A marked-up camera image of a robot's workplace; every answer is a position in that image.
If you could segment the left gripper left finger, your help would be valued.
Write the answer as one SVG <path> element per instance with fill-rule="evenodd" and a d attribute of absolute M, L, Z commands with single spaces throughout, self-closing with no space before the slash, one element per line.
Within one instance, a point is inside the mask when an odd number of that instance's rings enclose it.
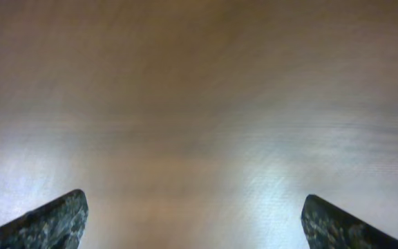
<path fill-rule="evenodd" d="M 0 226 L 0 249 L 78 249 L 87 218 L 85 193 L 72 190 Z"/>

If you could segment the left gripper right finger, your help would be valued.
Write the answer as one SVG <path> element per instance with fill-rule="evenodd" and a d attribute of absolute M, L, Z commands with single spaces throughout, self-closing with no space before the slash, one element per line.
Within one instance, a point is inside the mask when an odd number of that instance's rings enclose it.
<path fill-rule="evenodd" d="M 398 249 L 398 239 L 310 194 L 301 212 L 310 249 Z"/>

